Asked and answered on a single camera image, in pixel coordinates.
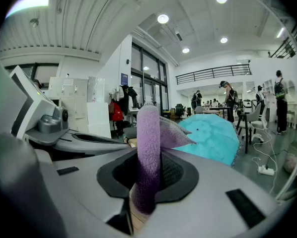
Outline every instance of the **person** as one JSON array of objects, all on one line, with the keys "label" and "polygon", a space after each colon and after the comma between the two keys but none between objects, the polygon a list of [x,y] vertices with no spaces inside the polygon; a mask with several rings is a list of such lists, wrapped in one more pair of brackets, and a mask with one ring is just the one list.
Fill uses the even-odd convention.
[{"label": "person", "polygon": [[201,106],[202,104],[202,95],[199,90],[193,94],[192,102],[192,109],[195,110],[196,107]]},{"label": "person", "polygon": [[218,107],[218,103],[217,103],[216,99],[214,99],[213,108],[217,108],[217,107]]},{"label": "person", "polygon": [[192,102],[192,109],[195,110],[196,107],[197,107],[197,95],[196,95],[196,93],[193,94],[191,102]]},{"label": "person", "polygon": [[265,103],[264,103],[264,94],[268,94],[267,92],[264,92],[262,91],[262,86],[261,85],[258,85],[258,93],[256,94],[256,99],[257,99],[257,105],[259,103],[261,103],[261,108],[260,108],[260,116],[262,115],[263,113],[263,110],[264,110],[264,107],[265,107]]},{"label": "person", "polygon": [[286,132],[287,130],[287,113],[288,113],[288,102],[286,89],[287,84],[282,78],[282,73],[280,70],[277,70],[276,73],[276,82],[274,85],[274,92],[277,99],[277,116],[278,116],[278,135],[281,132]]},{"label": "person", "polygon": [[197,90],[196,95],[197,95],[197,107],[198,107],[198,106],[202,105],[202,97],[203,96],[202,96],[202,94],[200,93],[199,90]]},{"label": "person", "polygon": [[228,121],[234,122],[233,115],[232,115],[232,109],[234,106],[234,90],[232,89],[232,86],[230,85],[230,83],[226,81],[221,81],[219,87],[223,87],[226,89],[226,97],[223,104],[226,104],[227,107],[230,107],[227,113]]}]

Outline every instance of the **black slot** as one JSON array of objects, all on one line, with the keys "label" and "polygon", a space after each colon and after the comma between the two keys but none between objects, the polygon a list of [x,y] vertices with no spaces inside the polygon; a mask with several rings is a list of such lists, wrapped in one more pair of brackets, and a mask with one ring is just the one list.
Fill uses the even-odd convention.
[{"label": "black slot", "polygon": [[58,169],[57,172],[60,176],[63,176],[63,175],[67,175],[67,174],[70,174],[70,173],[78,171],[78,170],[79,170],[79,168],[77,168],[77,167],[69,167],[69,168],[65,168],[65,169]]},{"label": "black slot", "polygon": [[69,140],[69,139],[64,139],[64,138],[59,138],[60,140],[63,140],[63,141],[68,141],[68,142],[72,142],[72,140]]},{"label": "black slot", "polygon": [[240,189],[227,191],[226,194],[249,228],[254,227],[265,219],[262,212]]}]

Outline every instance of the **sticker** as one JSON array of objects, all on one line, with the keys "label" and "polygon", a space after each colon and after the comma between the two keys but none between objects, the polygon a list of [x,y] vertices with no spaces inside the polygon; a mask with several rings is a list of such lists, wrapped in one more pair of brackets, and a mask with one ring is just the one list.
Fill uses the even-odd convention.
[{"label": "sticker", "polygon": [[64,79],[63,85],[74,85],[73,79]]}]

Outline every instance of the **glass door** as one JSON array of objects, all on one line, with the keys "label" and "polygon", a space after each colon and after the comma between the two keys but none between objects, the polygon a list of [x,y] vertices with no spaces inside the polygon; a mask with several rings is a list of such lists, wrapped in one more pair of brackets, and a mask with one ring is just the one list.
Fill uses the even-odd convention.
[{"label": "glass door", "polygon": [[145,102],[152,102],[154,104],[155,100],[152,85],[152,81],[144,81]]},{"label": "glass door", "polygon": [[161,97],[160,84],[153,81],[145,80],[145,102],[152,102],[158,108],[158,113],[161,115]]},{"label": "glass door", "polygon": [[155,106],[158,108],[158,113],[161,115],[161,102],[160,102],[160,84],[158,83],[153,83],[154,85],[154,99],[155,99]]}]

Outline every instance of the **white cabinet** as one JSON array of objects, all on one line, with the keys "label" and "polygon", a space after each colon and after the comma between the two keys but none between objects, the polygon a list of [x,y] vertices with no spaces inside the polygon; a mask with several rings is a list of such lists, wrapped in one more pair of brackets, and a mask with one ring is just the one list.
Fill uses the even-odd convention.
[{"label": "white cabinet", "polygon": [[88,80],[75,79],[74,80],[74,97],[87,98]]},{"label": "white cabinet", "polygon": [[62,85],[63,78],[51,77],[49,81],[48,98],[60,99]]},{"label": "white cabinet", "polygon": [[74,130],[88,133],[89,129],[88,129],[87,118],[75,119],[74,120]]},{"label": "white cabinet", "polygon": [[87,99],[74,99],[74,118],[85,118],[87,115]]},{"label": "white cabinet", "polygon": [[51,77],[49,98],[58,99],[60,106],[68,110],[70,129],[89,132],[87,119],[88,80]]},{"label": "white cabinet", "polygon": [[61,99],[61,107],[68,111],[68,119],[74,119],[74,99]]},{"label": "white cabinet", "polygon": [[63,85],[61,91],[61,98],[73,98],[74,97],[74,86]]}]

